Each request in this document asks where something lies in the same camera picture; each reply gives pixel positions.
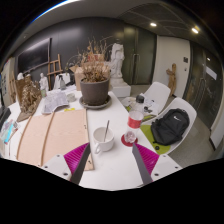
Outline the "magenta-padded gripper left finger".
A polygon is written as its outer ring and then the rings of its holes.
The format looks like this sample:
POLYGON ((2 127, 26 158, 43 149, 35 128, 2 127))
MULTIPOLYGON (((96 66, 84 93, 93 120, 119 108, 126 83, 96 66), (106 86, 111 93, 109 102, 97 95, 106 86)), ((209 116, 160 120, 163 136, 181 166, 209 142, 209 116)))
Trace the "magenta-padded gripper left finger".
POLYGON ((42 169, 74 184, 79 184, 89 154, 90 144, 85 143, 65 155, 55 155, 42 166, 42 169))

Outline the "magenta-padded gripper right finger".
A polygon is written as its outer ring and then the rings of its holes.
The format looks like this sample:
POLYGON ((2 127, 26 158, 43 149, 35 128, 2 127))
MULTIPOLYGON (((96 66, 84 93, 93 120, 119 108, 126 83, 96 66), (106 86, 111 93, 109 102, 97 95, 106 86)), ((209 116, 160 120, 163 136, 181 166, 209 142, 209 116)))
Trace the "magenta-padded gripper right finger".
POLYGON ((135 157, 143 185, 152 183, 182 169, 168 155, 158 155, 137 143, 133 144, 132 153, 135 157))

